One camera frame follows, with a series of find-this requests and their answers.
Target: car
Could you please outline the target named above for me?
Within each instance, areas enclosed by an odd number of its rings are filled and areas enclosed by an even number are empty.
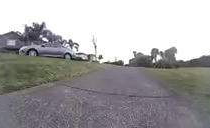
[[[59,57],[67,60],[75,56],[75,52],[60,43],[45,43],[41,45],[23,46],[19,49],[19,54],[28,56]]]
[[[85,53],[82,53],[82,52],[76,53],[75,54],[75,59],[76,60],[83,60],[83,61],[88,61],[89,60],[88,55],[85,54]]]

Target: car wheel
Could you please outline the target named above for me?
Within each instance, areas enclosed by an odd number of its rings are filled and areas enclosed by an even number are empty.
[[[37,54],[36,50],[31,49],[31,50],[28,51],[27,55],[28,56],[37,56],[38,54]]]
[[[71,60],[71,55],[70,55],[70,54],[65,54],[65,55],[64,55],[64,59],[66,59],[66,60]]]

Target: green lawn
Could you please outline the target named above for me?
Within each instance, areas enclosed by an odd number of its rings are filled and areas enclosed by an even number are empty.
[[[210,110],[210,68],[143,69]]]
[[[102,65],[89,62],[0,54],[0,94],[68,79],[99,67]]]

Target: car window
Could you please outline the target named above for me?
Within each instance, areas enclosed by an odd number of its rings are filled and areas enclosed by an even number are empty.
[[[60,48],[60,47],[62,47],[62,44],[60,44],[60,43],[55,43],[55,44],[54,44],[54,47]]]
[[[46,47],[53,47],[52,43],[45,44]]]

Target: road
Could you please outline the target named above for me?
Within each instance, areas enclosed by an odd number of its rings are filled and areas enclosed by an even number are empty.
[[[0,96],[0,128],[202,128],[198,113],[137,68],[114,67]]]

